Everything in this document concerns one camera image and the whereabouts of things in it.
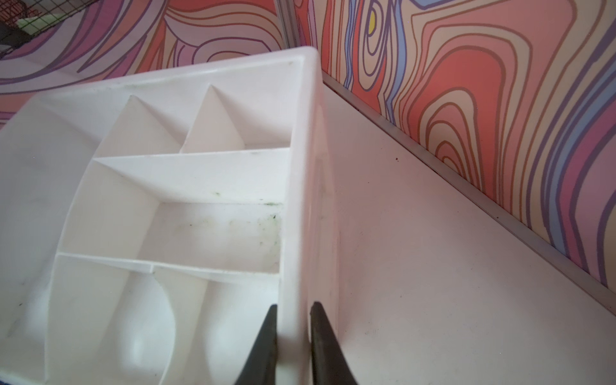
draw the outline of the white container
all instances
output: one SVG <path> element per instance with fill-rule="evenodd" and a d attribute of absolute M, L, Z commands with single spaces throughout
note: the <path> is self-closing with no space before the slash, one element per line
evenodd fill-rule
<path fill-rule="evenodd" d="M 0 131 L 0 379 L 230 384 L 277 303 L 306 383 L 309 306 L 338 316 L 321 92 L 300 48 L 32 98 Z"/>

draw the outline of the white surface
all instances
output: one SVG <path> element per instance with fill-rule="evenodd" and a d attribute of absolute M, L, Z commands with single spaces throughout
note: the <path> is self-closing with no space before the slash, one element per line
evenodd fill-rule
<path fill-rule="evenodd" d="M 329 89 L 325 105 L 358 383 L 616 383 L 614 315 Z"/>
<path fill-rule="evenodd" d="M 277 302 L 278 379 L 301 383 L 309 299 L 334 325 L 338 313 L 318 63 L 302 48 L 32 98 L 0 132 L 0 179 L 18 188 L 0 190 L 17 208 L 0 229 L 19 225 L 32 204 L 22 181 L 66 179 L 59 191 L 74 200 L 69 208 L 40 193 L 44 206 L 59 205 L 47 225 L 66 216 L 60 240 L 26 224 L 0 245 L 10 297 L 0 309 L 0 379 L 231 383 Z M 70 145 L 41 143 L 48 127 Z M 49 154 L 57 150 L 63 156 Z M 23 167 L 29 156 L 50 164 Z M 56 162 L 79 168 L 65 175 Z"/>

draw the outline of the swirly patterned wall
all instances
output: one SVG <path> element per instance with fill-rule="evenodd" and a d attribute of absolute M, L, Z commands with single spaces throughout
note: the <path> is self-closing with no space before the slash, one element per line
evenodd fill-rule
<path fill-rule="evenodd" d="M 616 291 L 616 1 L 295 6 L 327 73 Z"/>
<path fill-rule="evenodd" d="M 0 128 L 37 91 L 282 47 L 273 0 L 100 0 L 0 60 Z"/>

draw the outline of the purple wavy stripe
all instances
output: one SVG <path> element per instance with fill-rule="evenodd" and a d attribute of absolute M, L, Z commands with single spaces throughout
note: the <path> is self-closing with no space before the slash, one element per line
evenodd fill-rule
<path fill-rule="evenodd" d="M 137 20 L 135 20 L 135 22 L 131 25 L 131 27 L 124 32 L 124 37 L 128 36 L 131 31 L 139 24 L 139 22 L 143 19 L 144 15 L 148 12 L 148 10 L 150 9 L 150 6 L 152 5 L 152 0 L 148 0 L 148 3 L 144 6 L 143 11 L 141 12 L 141 14 L 139 15 L 139 18 Z M 129 12 L 131 8 L 131 5 L 129 5 L 126 10 L 124 10 L 124 14 L 122 16 L 120 16 L 120 22 L 117 23 L 109 32 L 109 34 L 107 34 L 107 38 L 103 41 L 103 43 L 100 44 L 99 48 L 88 58 L 88 60 L 81 66 L 81 68 L 78 70 L 79 71 L 83 71 L 85 68 L 87 68 L 90 64 L 94 63 L 96 60 L 98 60 L 100 57 L 102 57 L 103 55 L 105 55 L 107 52 L 111 51 L 113 48 L 115 48 L 121 41 L 122 39 L 117 39 L 117 41 L 115 43 L 113 43 L 113 45 L 109 48 L 107 48 L 107 50 L 105 52 L 99 52 L 101 50 L 102 47 L 104 47 L 104 45 L 107 43 L 107 41 L 113 36 L 114 32 L 116 31 L 116 29 L 122 24 L 121 23 L 121 19 L 124 18 L 124 16 L 126 15 L 127 12 Z M 156 25 L 158 23 L 158 19 L 160 18 L 161 14 L 163 13 L 163 11 L 165 10 L 165 6 L 164 4 L 160 7 L 160 10 L 158 11 L 158 14 L 156 15 L 156 17 L 154 18 L 152 24 L 147 28 L 147 31 L 145 32 L 145 34 L 147 34 L 151 29 L 153 25 Z"/>
<path fill-rule="evenodd" d="M 603 285 L 607 286 L 607 275 L 606 275 L 606 252 L 605 252 L 605 239 L 606 239 L 606 228 L 607 228 L 607 220 L 609 219 L 612 211 L 616 206 L 616 192 L 612 193 L 612 196 L 607 201 L 606 206 L 603 208 L 603 213 L 601 213 L 601 217 L 599 219 L 599 233 L 597 234 L 597 254 L 598 254 L 598 264 L 599 264 L 599 274 L 600 281 Z"/>
<path fill-rule="evenodd" d="M 127 53 L 125 53 L 122 58 L 119 60 L 116 68 L 113 69 L 105 79 L 111 78 L 119 78 L 120 76 L 126 75 L 128 70 L 131 68 L 131 65 L 134 63 L 139 51 L 144 46 L 145 37 L 143 37 L 137 44 L 135 44 Z"/>
<path fill-rule="evenodd" d="M 31 93 L 31 92 L 41 92 L 41 91 L 48 91 L 50 89 L 56 89 L 56 88 L 61 88 L 61 87 L 68 87 L 68 86 L 72 86 L 74 84 L 79 84 L 79 83 L 88 83 L 90 81 L 93 80 L 97 80 L 97 78 L 102 74 L 105 73 L 107 70 L 109 70 L 109 68 L 113 67 L 113 64 L 110 65 L 109 67 L 107 67 L 104 71 L 100 71 L 99 73 L 95 73 L 93 75 L 87 76 L 85 78 L 82 79 L 77 79 L 75 81 L 70 81 L 68 83 L 64 83 L 64 84 L 59 84 L 56 86 L 51 86 L 51 87 L 44 87 L 44 88 L 37 88 L 37 89 L 31 89 L 29 91 L 26 91 L 26 93 Z M 18 91 L 18 92 L 3 92 L 0 95 L 14 95 L 14 94 L 23 94 L 23 91 Z"/>
<path fill-rule="evenodd" d="M 190 46 L 182 42 L 182 47 L 177 53 L 176 67 L 193 64 L 193 56 L 197 51 L 197 47 Z"/>
<path fill-rule="evenodd" d="M 544 151 L 548 151 L 548 159 L 550 159 L 553 156 L 553 151 L 555 151 L 556 149 L 554 147 L 548 148 L 548 139 L 551 136 L 552 132 L 556 129 L 558 130 L 561 127 L 564 127 L 565 125 L 569 124 L 569 121 L 572 117 L 572 114 L 570 113 L 569 116 L 565 119 L 565 121 L 563 122 L 563 124 L 560 127 L 556 127 L 556 123 L 558 122 L 558 120 L 560 119 L 563 110 L 565 109 L 566 106 L 568 106 L 569 101 L 572 99 L 573 95 L 575 94 L 575 91 L 577 91 L 579 85 L 582 83 L 582 79 L 584 78 L 584 76 L 586 76 L 586 73 L 588 72 L 588 70 L 590 69 L 590 67 L 592 66 L 592 64 L 595 63 L 595 61 L 597 60 L 598 57 L 600 57 L 603 52 L 605 51 L 605 49 L 607 48 L 607 46 L 612 42 L 612 40 L 614 40 L 614 37 L 616 36 L 616 20 L 614 20 L 611 24 L 611 26 L 608 28 L 607 32 L 605 33 L 605 35 L 601 38 L 601 40 L 599 41 L 599 43 L 597 44 L 597 46 L 595 47 L 593 53 L 591 54 L 590 58 L 588 59 L 588 61 L 584 64 L 584 66 L 582 67 L 582 69 L 580 70 L 578 76 L 575 78 L 575 80 L 573 81 L 573 84 L 571 85 L 571 87 L 569 87 L 569 90 L 567 91 L 565 97 L 562 99 L 562 102 L 560 104 L 560 106 L 558 107 L 556 113 L 554 114 L 554 118 L 552 119 L 552 121 L 550 122 L 540 144 L 539 144 L 539 149 L 537 151 L 537 153 L 543 153 Z M 582 99 L 578 99 L 576 101 L 576 106 L 579 103 L 582 103 L 583 100 L 583 96 Z M 558 132 L 556 135 L 556 140 L 560 139 L 560 136 L 563 135 L 563 132 Z M 536 156 L 535 159 L 533 160 L 532 166 L 530 168 L 530 172 L 529 172 L 529 183 L 526 186 L 526 194 L 527 197 L 531 196 L 530 191 L 532 190 L 533 184 L 532 181 L 535 178 L 535 173 L 537 172 L 537 167 L 539 165 L 539 160 L 541 159 L 540 156 Z M 538 224 L 538 225 L 544 225 L 546 227 L 546 230 L 548 231 L 548 236 L 549 236 L 549 242 L 553 245 L 554 244 L 554 239 L 553 239 L 553 235 L 552 235 L 552 229 L 550 228 L 550 223 L 549 223 L 549 212 L 548 212 L 548 207 L 549 207 L 549 202 L 548 202 L 548 194 L 546 191 L 546 188 L 544 187 L 545 185 L 547 185 L 546 181 L 548 181 L 548 179 L 551 178 L 551 175 L 549 174 L 549 167 L 546 167 L 543 170 L 543 177 L 541 178 L 541 195 L 540 195 L 540 208 L 541 208 L 541 218 L 543 220 L 542 224 Z M 530 227 L 531 229 L 533 228 L 533 223 L 532 223 L 532 216 L 530 215 L 532 209 L 532 204 L 531 202 L 528 202 L 526 204 L 526 218 L 527 218 L 527 226 Z"/>
<path fill-rule="evenodd" d="M 116 22 L 123 0 L 101 0 L 86 9 L 78 32 L 71 40 L 59 67 L 82 57 L 100 43 Z"/>
<path fill-rule="evenodd" d="M 592 64 L 594 64 L 603 54 L 603 52 L 607 49 L 608 45 L 614 40 L 614 38 L 616 37 L 616 20 L 614 20 L 610 26 L 610 28 L 607 30 L 607 32 L 605 33 L 605 35 L 601 38 L 601 40 L 599 41 L 599 44 L 595 47 L 593 53 L 591 54 L 591 57 L 588 59 L 586 65 L 584 66 L 584 69 L 589 69 L 590 66 Z M 598 81 L 598 79 L 600 79 L 600 76 L 595 76 L 595 78 L 593 79 L 593 82 L 590 86 L 586 87 L 586 90 L 584 91 L 584 93 L 581 95 L 581 97 L 576 101 L 573 109 L 571 109 L 571 112 L 569 113 L 569 115 L 567 116 L 567 118 L 565 119 L 565 121 L 563 122 L 562 126 L 558 128 L 557 134 L 556 134 L 556 138 L 554 140 L 554 143 L 556 145 L 553 145 L 552 147 L 549 148 L 548 151 L 548 159 L 549 160 L 553 160 L 554 157 L 556 157 L 556 154 L 562 151 L 562 148 L 564 146 L 565 141 L 561 140 L 561 138 L 563 136 L 568 136 L 570 134 L 570 132 L 574 129 L 575 124 L 570 124 L 571 120 L 575 118 L 575 116 L 577 115 L 577 113 L 575 113 L 576 111 L 579 111 L 579 109 L 582 107 L 581 103 L 585 103 L 585 96 L 590 92 L 590 90 L 592 90 L 592 86 L 594 84 L 596 84 L 596 82 Z M 546 167 L 543 171 L 543 181 L 545 182 L 544 185 L 546 186 L 545 188 L 542 189 L 541 191 L 541 195 L 542 195 L 542 207 L 544 214 L 546 214 L 546 208 L 549 205 L 549 193 L 546 191 L 546 189 L 548 188 L 548 186 L 552 185 L 552 180 L 555 177 L 555 167 L 556 167 L 556 162 L 555 161 L 551 161 L 550 163 L 548 163 L 549 166 Z"/>

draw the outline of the psychedelic wallpaper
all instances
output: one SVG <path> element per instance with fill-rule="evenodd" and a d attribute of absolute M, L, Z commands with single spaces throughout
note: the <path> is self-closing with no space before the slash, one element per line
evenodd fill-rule
<path fill-rule="evenodd" d="M 301 41 L 616 291 L 616 2 L 294 0 Z"/>
<path fill-rule="evenodd" d="M 37 91 L 281 48 L 274 0 L 100 0 L 0 60 L 0 129 Z"/>

